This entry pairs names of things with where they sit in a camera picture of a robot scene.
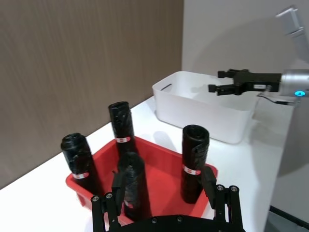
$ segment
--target wood panel wall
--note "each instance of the wood panel wall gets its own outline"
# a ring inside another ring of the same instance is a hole
[[[181,69],[182,0],[0,0],[0,188]]]

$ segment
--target black garbage bag roll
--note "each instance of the black garbage bag roll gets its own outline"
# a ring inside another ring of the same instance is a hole
[[[94,195],[103,196],[98,173],[85,136],[73,133],[65,136],[60,145],[75,182]]]
[[[183,168],[181,196],[186,203],[195,203],[202,191],[201,170],[209,147],[209,132],[198,125],[183,129]]]
[[[151,217],[143,159],[136,152],[126,152],[118,162],[118,171],[125,172],[125,215],[133,221]]]
[[[116,102],[109,105],[112,129],[117,142],[119,155],[126,152],[137,152],[129,103]]]

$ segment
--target white wall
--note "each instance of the white wall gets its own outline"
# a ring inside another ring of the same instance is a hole
[[[275,15],[294,4],[309,31],[308,0],[184,0],[183,70],[282,72],[309,68]],[[309,222],[309,101],[294,111],[272,205]]]

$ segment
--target white plastic bin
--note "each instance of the white plastic bin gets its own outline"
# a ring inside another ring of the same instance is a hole
[[[209,84],[232,84],[232,79],[181,71],[159,81],[153,85],[157,117],[181,128],[200,125],[209,131],[211,138],[239,143],[253,113],[257,93],[217,96],[208,92]]]

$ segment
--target table surface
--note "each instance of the table surface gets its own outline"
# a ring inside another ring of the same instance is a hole
[[[241,143],[211,139],[207,163],[218,169],[217,183],[240,188],[247,232],[264,230],[292,111],[260,100]],[[136,136],[181,153],[182,129],[156,118],[154,97],[132,108],[132,117]],[[95,153],[113,138],[108,123],[87,140]],[[69,174],[60,153],[0,190],[0,231],[91,232],[91,211],[66,186]],[[203,217],[213,218],[209,205]]]

